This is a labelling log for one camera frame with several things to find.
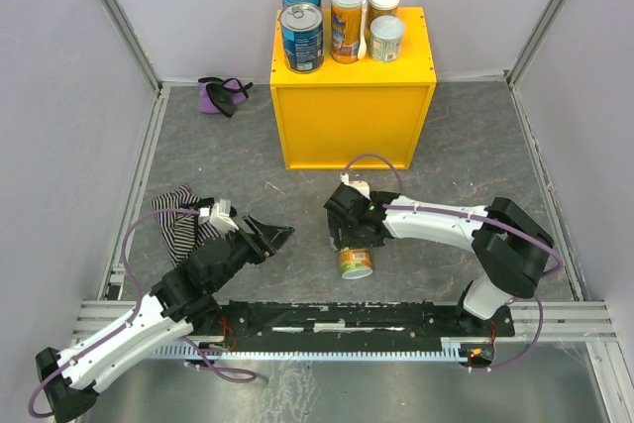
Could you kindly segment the orange fruit label can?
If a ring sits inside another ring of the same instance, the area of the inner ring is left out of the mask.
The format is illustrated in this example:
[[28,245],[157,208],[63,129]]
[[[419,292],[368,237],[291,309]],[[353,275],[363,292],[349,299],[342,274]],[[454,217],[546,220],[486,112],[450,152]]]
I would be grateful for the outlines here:
[[342,279],[361,279],[373,273],[370,251],[368,249],[346,248],[340,251],[338,265]]

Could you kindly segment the green label small can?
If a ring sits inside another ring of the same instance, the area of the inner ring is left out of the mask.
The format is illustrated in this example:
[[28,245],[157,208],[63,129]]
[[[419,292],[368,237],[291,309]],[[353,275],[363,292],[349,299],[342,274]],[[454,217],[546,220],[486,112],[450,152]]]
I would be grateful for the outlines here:
[[370,24],[370,57],[378,62],[396,61],[401,52],[404,23],[394,16],[380,16]]

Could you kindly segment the orange can with spoon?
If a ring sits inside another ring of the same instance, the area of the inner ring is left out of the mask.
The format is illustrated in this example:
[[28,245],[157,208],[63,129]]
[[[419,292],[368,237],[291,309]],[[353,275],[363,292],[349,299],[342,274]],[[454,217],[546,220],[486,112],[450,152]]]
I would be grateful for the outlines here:
[[350,64],[358,60],[364,1],[331,0],[331,55],[336,62]]

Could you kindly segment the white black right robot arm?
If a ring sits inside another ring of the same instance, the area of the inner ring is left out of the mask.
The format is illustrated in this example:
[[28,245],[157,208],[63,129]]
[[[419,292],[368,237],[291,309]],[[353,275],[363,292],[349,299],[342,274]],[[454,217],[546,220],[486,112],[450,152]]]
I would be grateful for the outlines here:
[[490,319],[512,299],[533,298],[548,260],[556,256],[549,233],[504,197],[488,206],[456,207],[341,183],[324,208],[338,251],[417,239],[474,253],[483,276],[468,286],[462,309],[479,320]]

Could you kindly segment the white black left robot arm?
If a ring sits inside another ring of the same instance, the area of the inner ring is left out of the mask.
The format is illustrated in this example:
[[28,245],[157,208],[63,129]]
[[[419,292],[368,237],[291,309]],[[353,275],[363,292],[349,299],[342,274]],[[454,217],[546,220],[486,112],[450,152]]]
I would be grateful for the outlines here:
[[266,225],[247,215],[219,238],[200,245],[124,315],[72,347],[45,348],[36,356],[49,416],[69,422],[86,413],[120,375],[161,346],[204,334],[220,312],[214,298],[246,264],[276,255],[294,230]]

